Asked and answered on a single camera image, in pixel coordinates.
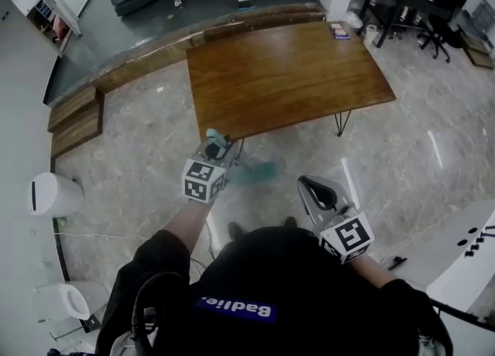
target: tabletop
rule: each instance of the tabletop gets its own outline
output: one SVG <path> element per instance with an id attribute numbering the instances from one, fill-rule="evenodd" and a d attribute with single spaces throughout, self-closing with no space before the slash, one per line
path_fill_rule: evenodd
<path id="1" fill-rule="evenodd" d="M 337 40 L 329 23 L 259 30 L 187 51 L 196 119 L 242 139 L 395 100 L 360 38 Z"/>

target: metal frame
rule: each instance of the metal frame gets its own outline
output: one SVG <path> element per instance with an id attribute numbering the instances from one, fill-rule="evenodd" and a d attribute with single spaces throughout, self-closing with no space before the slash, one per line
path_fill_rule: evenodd
<path id="1" fill-rule="evenodd" d="M 352 112 L 352 110 L 350 110 L 348 113 L 347 113 L 347 118 L 346 118 L 346 121 L 343 123 L 343 126 L 342 126 L 342 113 L 340 112 L 339 113 L 339 117 L 340 117 L 340 120 L 337 118 L 337 114 L 334 114 L 333 116 L 335 117 L 335 122 L 337 123 L 337 130 L 339 131 L 337 133 L 337 135 L 339 137 L 342 136 L 342 133 L 343 133 L 343 130 L 346 128 L 346 125 L 347 125 L 347 121 L 349 121 L 349 117 L 350 117 L 350 113 Z"/>
<path id="2" fill-rule="evenodd" d="M 495 333 L 494 326 L 490 326 L 489 324 L 479 322 L 478 318 L 470 313 L 457 310 L 456 308 L 452 308 L 451 306 L 441 303 L 434 299 L 430 299 L 430 301 L 432 302 L 432 305 L 438 309 L 437 314 L 439 316 L 442 312 L 447 313 L 448 315 L 455 317 L 456 319 L 462 320 L 468 324 L 472 324 L 473 326 L 483 328 L 485 330 L 491 331 L 492 333 Z"/>

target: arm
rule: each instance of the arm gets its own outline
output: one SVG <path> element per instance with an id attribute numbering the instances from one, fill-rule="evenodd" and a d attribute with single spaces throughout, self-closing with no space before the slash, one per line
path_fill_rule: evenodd
<path id="1" fill-rule="evenodd" d="M 360 255 L 349 262 L 349 264 L 359 276 L 364 277 L 378 289 L 397 279 L 397 276 L 386 270 L 366 254 Z"/>
<path id="2" fill-rule="evenodd" d="M 164 228 L 174 234 L 187 247 L 189 255 L 193 253 L 194 246 L 198 242 L 212 206 L 213 202 L 211 204 L 202 204 L 195 200 L 190 200 Z"/>
<path id="3" fill-rule="evenodd" d="M 360 255 L 349 264 L 359 276 L 380 289 L 378 313 L 384 322 L 394 322 L 387 332 L 390 347 L 417 354 L 420 333 L 435 338 L 445 347 L 445 354 L 452 354 L 449 333 L 425 293 L 413 289 L 368 255 Z"/>

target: shoe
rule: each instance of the shoe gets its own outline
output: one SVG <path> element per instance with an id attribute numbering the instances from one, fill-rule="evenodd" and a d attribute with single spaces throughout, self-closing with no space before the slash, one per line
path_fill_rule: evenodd
<path id="1" fill-rule="evenodd" d="M 286 227 L 286 228 L 297 228 L 297 221 L 295 220 L 294 217 L 287 217 L 281 224 L 281 227 Z"/>
<path id="2" fill-rule="evenodd" d="M 241 227 L 239 223 L 232 221 L 227 226 L 227 231 L 229 233 L 230 239 L 236 241 L 247 234 L 247 231 Z"/>

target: book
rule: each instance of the book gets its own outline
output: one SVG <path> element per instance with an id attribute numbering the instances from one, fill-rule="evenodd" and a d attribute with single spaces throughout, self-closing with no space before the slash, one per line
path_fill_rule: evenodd
<path id="1" fill-rule="evenodd" d="M 332 23 L 329 29 L 335 39 L 350 39 L 349 34 L 347 34 L 346 30 L 339 23 Z"/>

